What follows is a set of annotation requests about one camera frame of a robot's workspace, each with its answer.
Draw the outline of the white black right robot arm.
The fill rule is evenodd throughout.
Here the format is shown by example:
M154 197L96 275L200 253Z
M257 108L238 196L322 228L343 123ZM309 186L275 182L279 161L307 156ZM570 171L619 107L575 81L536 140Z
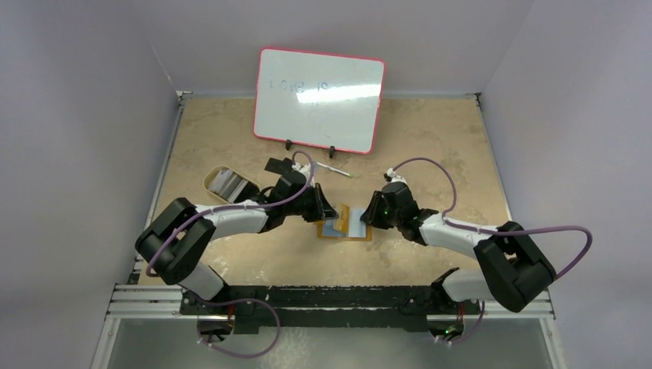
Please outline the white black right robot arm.
M452 268L433 282L431 301L443 313L472 300L493 300L518 313L557 280L552 264L530 236L521 234L518 223L454 227L439 211L420 207L403 182L375 191L360 219L373 228L396 228L422 246L446 248L478 262L477 269Z

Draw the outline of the beige oval plastic tray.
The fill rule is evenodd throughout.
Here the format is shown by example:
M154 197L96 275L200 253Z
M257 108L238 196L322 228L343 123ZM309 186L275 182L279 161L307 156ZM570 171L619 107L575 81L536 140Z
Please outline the beige oval plastic tray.
M253 180L228 166L211 169L203 187L219 204L237 204L257 195L261 188Z

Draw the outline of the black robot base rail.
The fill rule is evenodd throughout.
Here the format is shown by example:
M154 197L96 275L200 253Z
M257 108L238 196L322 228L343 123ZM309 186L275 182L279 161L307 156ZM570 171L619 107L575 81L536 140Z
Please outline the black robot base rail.
M183 291L180 306L183 315L229 317L237 334L256 334L276 325L442 332L461 315L479 310L478 303L454 302L434 285L231 285L207 302Z

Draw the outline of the yellow leather card holder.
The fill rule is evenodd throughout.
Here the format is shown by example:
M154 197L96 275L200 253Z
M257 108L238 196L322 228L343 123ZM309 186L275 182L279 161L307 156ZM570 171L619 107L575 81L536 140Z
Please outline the yellow leather card holder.
M335 210L336 219L319 222L317 225L317 238L336 241L371 241L371 226L361 220L365 212L363 208L352 208L347 204L339 203Z

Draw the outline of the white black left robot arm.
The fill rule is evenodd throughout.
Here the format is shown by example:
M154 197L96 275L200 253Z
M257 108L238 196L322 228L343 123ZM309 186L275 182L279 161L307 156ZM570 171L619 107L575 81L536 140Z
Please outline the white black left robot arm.
M138 236L135 250L147 261L149 272L195 293L209 314L220 314L228 307L229 293L223 278L201 262L208 244L237 234L269 232L289 216L317 223L339 214L318 183L292 170L275 186L237 204L211 208L176 198Z

